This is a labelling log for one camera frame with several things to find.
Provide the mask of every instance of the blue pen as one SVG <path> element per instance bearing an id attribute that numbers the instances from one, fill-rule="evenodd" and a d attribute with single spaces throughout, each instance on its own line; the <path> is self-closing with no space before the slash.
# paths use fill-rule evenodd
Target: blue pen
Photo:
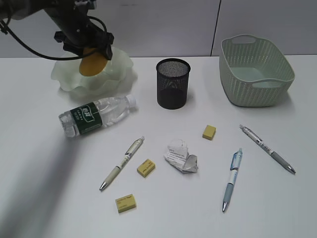
<path id="1" fill-rule="evenodd" d="M 232 195 L 232 191 L 234 188 L 234 184 L 236 183 L 241 160 L 242 160 L 242 148 L 240 148 L 233 155 L 233 158 L 232 158 L 232 162 L 231 162 L 231 166 L 230 166 L 231 176 L 230 176 L 229 183 L 227 184 L 226 192 L 225 192 L 224 197 L 223 197 L 222 212 L 225 212 L 228 208 L 228 205 L 229 205 L 229 202 L 231 199 L 231 195 Z"/>

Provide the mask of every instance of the white table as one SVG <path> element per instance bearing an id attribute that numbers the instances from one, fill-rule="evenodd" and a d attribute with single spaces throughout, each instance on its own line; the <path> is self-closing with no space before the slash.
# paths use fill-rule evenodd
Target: white table
<path id="1" fill-rule="evenodd" d="M 316 237 L 317 56 L 287 57 L 296 79 L 282 103 L 239 108 L 222 89 L 218 57 L 184 58 L 192 67 L 187 104 L 156 102 L 158 58 L 133 59 L 131 92 L 139 110 L 112 127 L 66 140 L 58 121 L 78 102 L 50 79 L 53 62 L 0 59 L 1 238 Z M 119 94 L 128 94 L 121 89 Z M 291 175 L 249 139 L 251 128 L 297 171 Z M 213 141 L 202 138 L 207 124 Z M 144 145 L 102 193 L 99 186 L 131 143 Z M 183 175 L 163 158 L 183 139 L 199 172 Z M 231 203 L 221 211 L 233 153 L 243 159 Z M 156 169 L 141 177 L 147 158 Z M 115 199 L 134 194 L 137 208 L 118 214 Z"/>

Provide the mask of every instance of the black mesh pen holder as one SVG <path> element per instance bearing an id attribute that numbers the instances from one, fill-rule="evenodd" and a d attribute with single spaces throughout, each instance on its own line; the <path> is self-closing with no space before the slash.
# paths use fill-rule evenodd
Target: black mesh pen holder
<path id="1" fill-rule="evenodd" d="M 178 109 L 186 104 L 190 66 L 181 59 L 164 59 L 157 64 L 158 104 Z"/>

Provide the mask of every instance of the bottle cap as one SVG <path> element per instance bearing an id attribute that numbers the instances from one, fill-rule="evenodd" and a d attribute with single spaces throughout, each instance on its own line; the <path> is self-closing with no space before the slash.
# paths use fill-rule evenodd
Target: bottle cap
<path id="1" fill-rule="evenodd" d="M 126 96 L 128 102 L 129 102 L 129 107 L 130 108 L 135 108 L 137 106 L 137 102 L 135 100 L 135 98 L 130 94 L 128 96 Z"/>

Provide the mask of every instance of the robotic arm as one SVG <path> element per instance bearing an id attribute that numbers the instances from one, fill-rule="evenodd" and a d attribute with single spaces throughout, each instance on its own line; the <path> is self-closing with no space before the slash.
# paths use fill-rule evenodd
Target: robotic arm
<path id="1" fill-rule="evenodd" d="M 0 20 L 20 20 L 39 10 L 44 11 L 61 29 L 55 40 L 63 42 L 63 49 L 78 56 L 85 48 L 95 48 L 107 60 L 111 60 L 114 37 L 98 19 L 87 16 L 89 9 L 96 8 L 96 0 L 0 0 Z M 93 24 L 94 19 L 103 24 L 104 30 Z"/>

